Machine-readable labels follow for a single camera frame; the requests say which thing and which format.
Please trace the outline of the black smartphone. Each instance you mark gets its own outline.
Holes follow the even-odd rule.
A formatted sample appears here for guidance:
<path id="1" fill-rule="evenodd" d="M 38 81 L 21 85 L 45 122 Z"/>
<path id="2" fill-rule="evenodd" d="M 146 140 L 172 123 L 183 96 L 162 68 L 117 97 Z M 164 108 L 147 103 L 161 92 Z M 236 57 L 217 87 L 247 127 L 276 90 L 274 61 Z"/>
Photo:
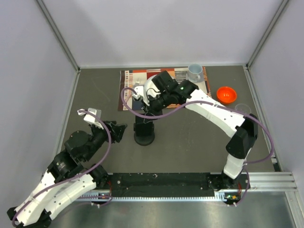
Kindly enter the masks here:
<path id="1" fill-rule="evenodd" d="M 132 109 L 135 110 L 135 111 L 139 111 L 140 114 L 142 114 L 142 115 L 151 116 L 151 114 L 148 113 L 144 104 L 141 101 L 133 100 Z M 145 119 L 145 118 L 141 118 L 141 117 L 136 116 L 133 129 L 134 129 L 135 135 L 137 137 L 152 136 L 152 134 L 154 133 L 153 120 Z"/>

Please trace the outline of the black phone stand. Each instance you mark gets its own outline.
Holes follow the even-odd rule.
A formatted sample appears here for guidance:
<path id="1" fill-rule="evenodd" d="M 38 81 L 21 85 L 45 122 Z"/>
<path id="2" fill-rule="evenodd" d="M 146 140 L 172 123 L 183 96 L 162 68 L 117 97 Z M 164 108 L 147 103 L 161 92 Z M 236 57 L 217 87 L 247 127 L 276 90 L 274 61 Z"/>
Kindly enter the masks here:
<path id="1" fill-rule="evenodd" d="M 155 133 L 153 133 L 152 136 L 148 136 L 148 137 L 137 137 L 134 131 L 134 140 L 137 144 L 141 146 L 150 145 L 154 141 L 154 139 L 155 139 Z"/>

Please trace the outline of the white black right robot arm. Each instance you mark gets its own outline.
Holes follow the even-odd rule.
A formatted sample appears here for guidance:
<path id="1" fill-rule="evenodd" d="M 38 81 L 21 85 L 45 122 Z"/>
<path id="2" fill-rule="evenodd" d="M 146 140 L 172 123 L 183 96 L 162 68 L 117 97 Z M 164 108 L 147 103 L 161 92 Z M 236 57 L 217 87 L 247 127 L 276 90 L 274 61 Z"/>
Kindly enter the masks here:
<path id="1" fill-rule="evenodd" d="M 145 112 L 151 115 L 161 114 L 169 105 L 185 105 L 186 109 L 200 114 L 219 127 L 230 137 L 221 180 L 227 188 L 238 184 L 247 155 L 258 137 L 258 124 L 254 115 L 244 116 L 227 110 L 193 82 L 185 79 L 178 83 L 167 71 L 150 77 L 136 88 L 136 92 Z"/>

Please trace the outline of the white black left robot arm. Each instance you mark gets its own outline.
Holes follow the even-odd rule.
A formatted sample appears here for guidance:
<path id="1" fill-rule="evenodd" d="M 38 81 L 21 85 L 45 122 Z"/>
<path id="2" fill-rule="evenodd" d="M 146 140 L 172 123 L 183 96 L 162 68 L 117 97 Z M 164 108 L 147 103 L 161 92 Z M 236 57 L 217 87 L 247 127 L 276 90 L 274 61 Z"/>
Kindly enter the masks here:
<path id="1" fill-rule="evenodd" d="M 120 142 L 126 124 L 106 121 L 106 129 L 90 125 L 91 133 L 73 132 L 47 167 L 39 184 L 19 206 L 7 211 L 17 228 L 47 228 L 69 204 L 86 192 L 108 184 L 108 173 L 101 166 L 92 166 L 85 175 L 83 163 L 89 161 L 105 143 Z"/>

